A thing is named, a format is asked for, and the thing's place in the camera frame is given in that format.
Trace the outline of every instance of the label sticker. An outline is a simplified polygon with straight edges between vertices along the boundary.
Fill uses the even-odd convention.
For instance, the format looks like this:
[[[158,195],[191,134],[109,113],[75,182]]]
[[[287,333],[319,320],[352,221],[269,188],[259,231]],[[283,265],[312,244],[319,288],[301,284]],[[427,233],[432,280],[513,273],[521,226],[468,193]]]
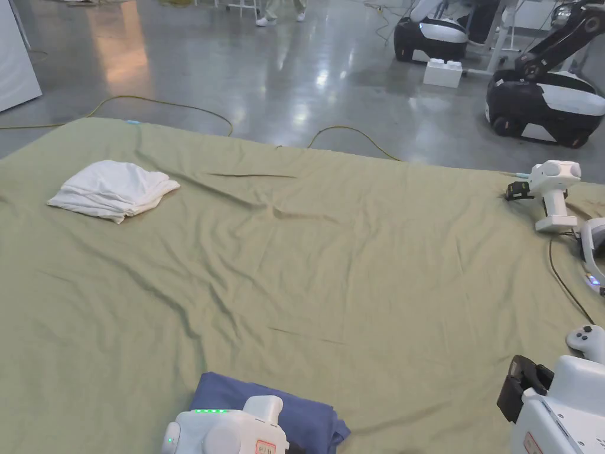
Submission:
[[[277,446],[272,443],[263,440],[257,440],[256,454],[275,454]]]
[[[525,439],[523,440],[523,446],[528,454],[542,454],[542,449],[535,442],[534,437],[528,432],[525,434]]]

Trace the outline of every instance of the green led light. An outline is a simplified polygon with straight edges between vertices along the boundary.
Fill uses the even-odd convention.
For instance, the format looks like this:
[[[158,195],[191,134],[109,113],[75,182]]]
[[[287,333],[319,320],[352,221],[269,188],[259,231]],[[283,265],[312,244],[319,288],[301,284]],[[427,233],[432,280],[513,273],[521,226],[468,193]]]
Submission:
[[[196,413],[226,413],[229,410],[195,410]]]

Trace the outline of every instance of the person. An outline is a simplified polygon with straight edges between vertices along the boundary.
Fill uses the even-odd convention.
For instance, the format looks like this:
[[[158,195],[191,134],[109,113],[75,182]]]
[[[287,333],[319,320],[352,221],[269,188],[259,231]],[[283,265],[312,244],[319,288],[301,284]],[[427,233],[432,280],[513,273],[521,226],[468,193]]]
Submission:
[[[307,0],[293,0],[294,7],[296,8],[296,21],[304,21],[304,12],[307,9]],[[280,7],[281,0],[269,0],[267,7],[265,8],[265,15],[263,18],[257,20],[258,27],[267,27],[267,25],[275,25],[277,22],[277,8]]]

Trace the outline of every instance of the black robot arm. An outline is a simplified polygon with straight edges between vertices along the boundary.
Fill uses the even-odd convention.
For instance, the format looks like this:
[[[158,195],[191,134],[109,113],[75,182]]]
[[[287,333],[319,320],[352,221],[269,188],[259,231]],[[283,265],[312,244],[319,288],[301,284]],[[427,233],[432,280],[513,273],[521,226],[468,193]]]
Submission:
[[[540,41],[515,60],[515,71],[527,81],[539,82],[559,63],[605,33],[605,8],[601,0],[576,3],[562,28]]]

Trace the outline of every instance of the yellow cable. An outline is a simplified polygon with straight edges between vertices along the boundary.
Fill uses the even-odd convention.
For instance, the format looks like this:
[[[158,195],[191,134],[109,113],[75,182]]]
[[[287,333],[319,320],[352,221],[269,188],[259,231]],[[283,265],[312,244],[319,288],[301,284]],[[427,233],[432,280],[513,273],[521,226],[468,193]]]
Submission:
[[[322,130],[320,130],[317,134],[315,134],[315,137],[313,138],[313,140],[311,140],[311,143],[307,145],[307,148],[311,148],[311,145],[313,145],[313,142],[315,141],[315,139],[317,139],[317,137],[323,133],[324,131],[327,130],[334,130],[334,129],[343,129],[343,130],[352,130],[352,131],[357,131],[359,134],[365,136],[371,143],[374,144],[374,146],[379,149],[380,151],[382,151],[384,154],[386,154],[389,158],[394,159],[395,161],[400,161],[403,162],[403,159],[399,159],[397,157],[392,156],[391,154],[388,154],[386,151],[384,151],[376,142],[374,142],[374,140],[372,140],[372,138],[370,136],[368,136],[368,134],[366,134],[363,131],[359,131],[356,128],[352,128],[351,126],[328,126],[327,128],[324,128]]]
[[[225,120],[229,124],[230,130],[229,130],[229,134],[227,134],[227,137],[230,137],[231,133],[233,133],[233,123],[231,123],[229,120],[227,120],[221,114],[217,114],[217,113],[215,113],[215,112],[213,112],[211,110],[206,110],[206,109],[202,109],[201,107],[195,107],[195,106],[187,105],[187,104],[178,104],[176,102],[159,101],[157,99],[151,99],[151,98],[148,98],[148,97],[135,96],[133,94],[120,94],[118,96],[109,97],[109,98],[105,99],[104,101],[102,101],[97,107],[94,108],[94,110],[90,114],[86,115],[83,118],[90,118],[90,117],[92,117],[95,113],[97,113],[97,110],[99,110],[103,104],[105,104],[106,102],[109,102],[111,100],[120,99],[120,98],[140,99],[140,100],[143,100],[143,101],[157,102],[158,104],[173,105],[173,106],[176,106],[176,107],[186,107],[186,108],[189,108],[189,109],[195,109],[195,110],[198,110],[198,111],[201,111],[201,112],[206,112],[206,113],[209,113],[210,115],[214,115],[215,117],[220,118],[221,120]],[[27,129],[35,129],[35,128],[57,128],[59,126],[64,126],[64,125],[66,125],[66,123],[56,123],[54,125],[1,126],[0,130],[27,130]]]

